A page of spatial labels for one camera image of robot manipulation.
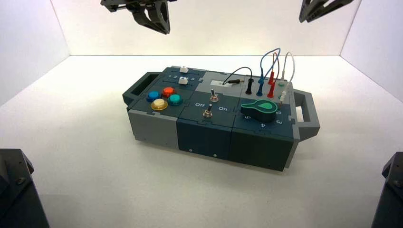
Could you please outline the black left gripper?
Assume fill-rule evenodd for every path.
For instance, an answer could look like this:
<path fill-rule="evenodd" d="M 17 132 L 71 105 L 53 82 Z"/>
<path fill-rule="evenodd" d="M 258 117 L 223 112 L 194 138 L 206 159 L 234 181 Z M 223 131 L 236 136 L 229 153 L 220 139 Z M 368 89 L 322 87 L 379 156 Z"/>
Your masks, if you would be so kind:
<path fill-rule="evenodd" d="M 144 27 L 159 33 L 170 33 L 168 2 L 173 0 L 101 0 L 100 4 L 110 12 L 129 10 L 134 20 Z"/>

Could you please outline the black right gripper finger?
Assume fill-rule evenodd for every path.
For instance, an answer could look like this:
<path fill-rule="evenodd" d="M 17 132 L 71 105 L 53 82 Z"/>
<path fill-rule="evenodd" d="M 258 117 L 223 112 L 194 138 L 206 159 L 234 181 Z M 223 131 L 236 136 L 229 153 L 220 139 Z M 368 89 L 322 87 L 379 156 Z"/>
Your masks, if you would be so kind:
<path fill-rule="evenodd" d="M 311 22 L 324 16 L 324 4 L 327 2 L 327 0 L 303 0 L 300 9 L 299 21 L 301 23 L 305 21 Z"/>
<path fill-rule="evenodd" d="M 325 16 L 343 6 L 346 6 L 353 2 L 353 0 L 334 0 L 331 3 L 329 3 L 327 6 L 324 4 L 327 2 L 327 0 L 322 1 L 318 8 L 315 9 L 312 14 L 310 15 L 310 21 L 314 21 L 322 16 Z"/>

